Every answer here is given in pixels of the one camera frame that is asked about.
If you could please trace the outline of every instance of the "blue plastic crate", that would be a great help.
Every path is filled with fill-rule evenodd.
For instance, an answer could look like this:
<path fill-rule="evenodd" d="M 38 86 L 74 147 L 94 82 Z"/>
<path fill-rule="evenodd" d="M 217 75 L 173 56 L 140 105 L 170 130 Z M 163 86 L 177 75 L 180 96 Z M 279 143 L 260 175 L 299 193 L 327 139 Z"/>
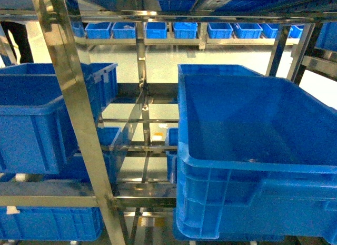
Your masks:
<path fill-rule="evenodd" d="M 260 38 L 262 28 L 259 24 L 235 23 L 232 24 L 238 38 Z"/>
<path fill-rule="evenodd" d="M 209 23 L 207 30 L 210 38 L 231 38 L 233 28 L 228 23 Z"/>
<path fill-rule="evenodd" d="M 0 70 L 0 172 L 59 173 L 77 150 L 53 71 L 52 64 Z"/>
<path fill-rule="evenodd" d="M 196 0 L 157 0 L 162 11 L 189 11 Z"/>
<path fill-rule="evenodd" d="M 149 22 L 146 25 L 146 38 L 167 38 L 167 26 L 163 22 Z"/>
<path fill-rule="evenodd" d="M 112 25 L 112 22 L 90 23 L 85 30 L 88 38 L 110 38 Z"/>
<path fill-rule="evenodd" d="M 317 39 L 316 47 L 337 51 L 337 23 L 325 23 Z"/>
<path fill-rule="evenodd" d="M 253 12 L 253 11 L 265 11 L 275 7 L 296 2 L 302 2 L 303 0 L 231 0 L 222 7 L 218 8 L 218 12 Z"/>
<path fill-rule="evenodd" d="M 196 38 L 197 23 L 174 23 L 174 37 L 175 38 Z"/>
<path fill-rule="evenodd" d="M 114 38 L 136 38 L 135 23 L 117 22 L 112 26 Z"/>
<path fill-rule="evenodd" d="M 260 24 L 262 32 L 267 38 L 276 38 L 279 30 L 279 24 Z"/>
<path fill-rule="evenodd" d="M 336 110 L 286 79 L 195 74 L 190 65 L 179 66 L 179 100 L 177 226 L 185 236 L 337 244 Z"/>
<path fill-rule="evenodd" d="M 121 133 L 121 128 L 103 128 L 98 129 L 98 138 L 102 145 L 113 146 Z M 116 166 L 116 156 L 111 152 L 103 153 L 106 170 L 109 176 L 110 183 L 116 183 L 117 174 L 119 169 Z M 68 164 L 64 167 L 60 174 L 57 175 L 45 175 L 45 180 L 50 179 L 72 179 L 79 180 L 83 183 L 89 183 L 89 175 L 86 170 L 83 157 L 80 153 L 74 154 L 74 156 L 69 160 Z"/>
<path fill-rule="evenodd" d="M 102 111 L 112 102 L 117 96 L 117 63 L 93 63 L 92 69 L 94 72 L 95 83 L 100 95 Z"/>
<path fill-rule="evenodd" d="M 79 38 L 85 37 L 84 28 L 82 22 L 72 22 L 72 28 L 74 35 Z"/>
<path fill-rule="evenodd" d="M 177 146 L 178 145 L 178 128 L 167 129 L 166 146 Z M 167 180 L 170 183 L 177 183 L 177 151 L 167 151 Z"/>
<path fill-rule="evenodd" d="M 176 209 L 173 210 L 173 236 L 179 241 L 210 241 L 209 239 L 193 239 L 182 234 L 176 224 Z M 283 241 L 284 236 L 273 236 L 265 234 L 250 234 L 250 233 L 220 233 L 219 238 L 214 241 Z"/>
<path fill-rule="evenodd" d="M 0 239 L 94 241 L 103 230 L 99 208 L 17 209 L 19 214 L 6 214 L 6 207 L 0 207 Z"/>
<path fill-rule="evenodd" d="M 290 28 L 289 37 L 300 38 L 303 33 L 304 25 L 293 25 Z"/>

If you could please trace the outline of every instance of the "stainless steel rack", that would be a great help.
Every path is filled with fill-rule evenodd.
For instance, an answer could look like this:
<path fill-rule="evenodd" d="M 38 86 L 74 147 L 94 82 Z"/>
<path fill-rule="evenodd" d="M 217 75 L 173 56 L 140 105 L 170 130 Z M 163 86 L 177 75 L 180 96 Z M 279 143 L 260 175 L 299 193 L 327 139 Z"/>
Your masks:
<path fill-rule="evenodd" d="M 201 49 L 211 41 L 206 39 L 206 22 L 254 22 L 281 23 L 281 27 L 273 44 L 272 55 L 266 76 L 276 76 L 280 59 L 287 44 L 287 37 L 292 24 L 306 24 L 303 35 L 294 53 L 294 60 L 288 79 L 299 84 L 305 70 L 310 70 L 337 80 L 337 53 L 315 48 L 317 37 L 323 22 L 337 21 L 337 12 L 277 12 L 273 9 L 259 12 L 215 12 L 203 10 L 203 4 L 195 5 L 190 12 L 161 12 L 157 6 L 145 0 L 132 0 L 131 6 L 120 5 L 118 9 L 100 9 L 98 11 L 80 11 L 77 0 L 33 0 L 34 9 L 0 10 L 2 20 L 39 20 L 49 54 L 60 83 L 64 100 L 71 117 L 72 125 L 84 157 L 91 184 L 73 183 L 1 183 L 0 205 L 45 206 L 45 207 L 99 207 L 112 244 L 131 244 L 134 241 L 137 219 L 141 216 L 152 218 L 161 213 L 142 214 L 140 208 L 175 207 L 175 185 L 168 183 L 146 183 L 146 168 L 151 156 L 162 156 L 165 146 L 154 145 L 150 139 L 150 123 L 148 104 L 176 102 L 177 84 L 152 84 L 147 82 L 145 45 L 151 44 L 144 38 L 144 23 L 149 21 L 188 22 L 201 24 L 201 40 L 197 41 Z M 74 36 L 72 23 L 84 21 L 136 22 L 138 84 L 119 84 L 118 97 L 114 103 L 134 103 L 130 117 L 125 120 L 105 120 L 106 122 L 126 122 L 123 132 L 128 131 L 132 139 L 138 123 L 143 124 L 144 142 L 130 146 L 117 146 L 113 151 L 118 155 L 128 151 L 131 156 L 144 156 L 145 166 L 141 183 L 120 183 L 111 185 L 105 168 L 102 149 L 84 83 L 83 67 L 90 65 L 88 45 L 93 41 Z M 0 54 L 7 65 L 15 64 L 8 41 L 0 29 Z M 106 41 L 118 44 L 117 41 Z M 225 44 L 220 41 L 214 45 Z M 128 235 L 124 210 L 136 208 L 135 225 Z"/>

